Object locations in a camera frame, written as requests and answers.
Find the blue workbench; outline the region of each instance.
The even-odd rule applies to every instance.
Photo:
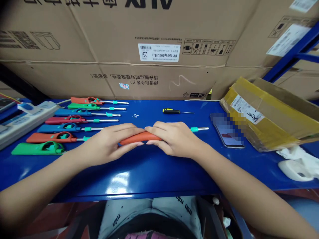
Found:
[[[247,141],[245,141],[245,149],[225,148],[209,119],[210,113],[224,112],[219,102],[130,101],[126,108],[126,111],[116,111],[122,114],[122,117],[113,119],[119,119],[119,123],[133,123],[141,128],[152,126],[156,121],[182,121],[189,127],[209,127],[209,130],[197,132],[196,135],[272,190],[319,188],[318,180],[297,182],[285,176],[277,165],[283,158],[275,152],[259,153]],[[166,115],[162,113],[163,108],[180,109],[195,112],[195,114]],[[115,124],[118,123],[86,125],[107,127]],[[0,190],[29,176],[57,158],[57,156],[13,156],[10,154],[18,143],[25,142],[33,132],[36,130],[0,152]],[[95,132],[74,133],[79,138],[93,134]],[[69,143],[65,144],[65,147],[71,150],[80,144],[81,142]],[[53,202],[215,193],[220,193],[218,186],[196,162],[187,158],[167,156],[156,146],[143,145],[114,162],[84,170],[54,198]]]

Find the label sticker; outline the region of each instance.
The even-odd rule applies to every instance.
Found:
[[[178,62],[180,45],[138,44],[141,61]]]
[[[292,24],[266,54],[284,57],[309,30],[309,27]]]
[[[244,116],[253,124],[258,124],[265,117],[262,113],[255,110],[254,107],[248,104],[240,95],[236,96],[230,106],[238,113],[243,113]]]
[[[119,84],[120,84],[120,87],[121,87],[122,89],[127,89],[127,90],[130,89],[130,87],[129,87],[128,84],[123,84],[123,83],[119,83]]]
[[[295,0],[289,8],[306,13],[317,2],[317,0]]]

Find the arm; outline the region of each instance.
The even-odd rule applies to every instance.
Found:
[[[118,147],[121,140],[143,132],[132,124],[103,129],[74,150],[0,192],[0,221],[6,231],[32,222],[52,198],[79,172],[120,158],[142,142]]]
[[[275,192],[197,138],[184,123],[156,122],[146,131],[164,141],[148,141],[166,154],[201,165],[229,202],[254,228],[283,238],[318,238],[317,232]]]

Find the human hand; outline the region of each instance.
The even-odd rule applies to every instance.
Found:
[[[105,164],[120,158],[137,146],[143,145],[142,142],[135,142],[119,147],[118,142],[144,131],[131,123],[110,126],[65,155],[71,156],[77,163],[82,163],[84,167]]]
[[[149,140],[146,144],[158,146],[167,155],[195,159],[204,148],[210,148],[183,122],[156,122],[153,127],[145,127],[145,130],[163,139],[163,141]]]

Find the power outlet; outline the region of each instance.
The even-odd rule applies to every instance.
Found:
[[[52,101],[44,101],[37,107],[41,108],[41,110],[36,114],[25,114],[7,124],[5,126],[7,127],[6,130],[0,131],[0,150],[44,123],[48,118],[54,116],[55,112],[60,108]]]

